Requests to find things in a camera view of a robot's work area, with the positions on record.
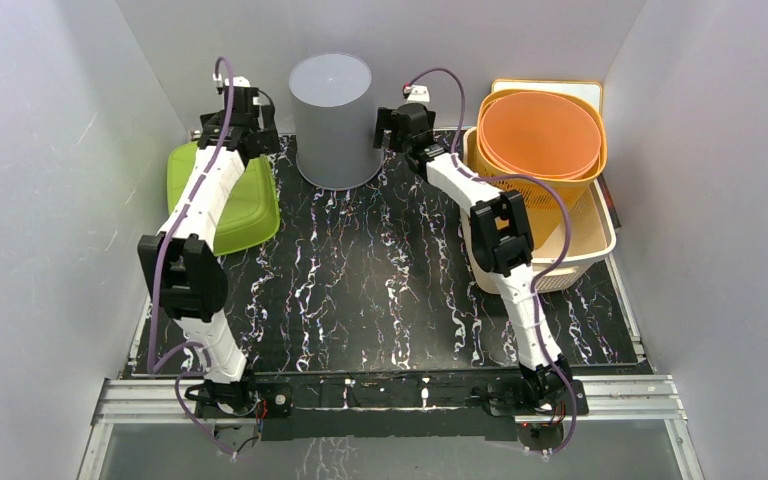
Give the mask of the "grey plastic bucket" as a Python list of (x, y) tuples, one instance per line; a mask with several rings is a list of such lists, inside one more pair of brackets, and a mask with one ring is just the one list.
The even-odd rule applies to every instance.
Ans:
[(315, 55), (294, 67), (288, 84), (300, 174), (332, 191), (370, 181), (382, 158), (373, 148), (376, 105), (367, 64), (344, 53)]

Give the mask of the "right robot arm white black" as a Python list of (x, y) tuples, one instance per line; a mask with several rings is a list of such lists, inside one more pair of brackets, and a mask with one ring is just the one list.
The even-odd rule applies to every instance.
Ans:
[(520, 192), (481, 179), (433, 134), (434, 114), (420, 103), (376, 114), (373, 146), (405, 157), (410, 169), (470, 214), (472, 256), (496, 285), (517, 342), (523, 399), (531, 411), (559, 404), (575, 412), (569, 363), (546, 325), (532, 268), (534, 240)]

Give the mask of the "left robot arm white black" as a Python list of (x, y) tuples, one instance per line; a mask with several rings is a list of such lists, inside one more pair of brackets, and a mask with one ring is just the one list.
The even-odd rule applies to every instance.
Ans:
[(221, 215), (249, 163), (276, 153), (271, 98), (252, 86), (220, 82), (225, 106), (203, 116), (193, 165), (169, 218), (144, 235), (137, 252), (152, 301), (181, 328), (204, 368), (198, 398), (235, 416), (254, 411), (259, 391), (228, 325), (228, 277), (214, 251)]

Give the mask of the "green plastic tub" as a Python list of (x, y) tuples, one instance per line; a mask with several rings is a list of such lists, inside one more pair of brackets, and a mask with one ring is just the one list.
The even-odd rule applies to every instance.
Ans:
[[(196, 151), (197, 144), (189, 142), (173, 150), (168, 157), (166, 197), (170, 211), (185, 192), (195, 165)], [(216, 256), (258, 246), (278, 231), (280, 208), (272, 167), (273, 158), (270, 156), (249, 161), (242, 177), (231, 190), (218, 222), (213, 244)]]

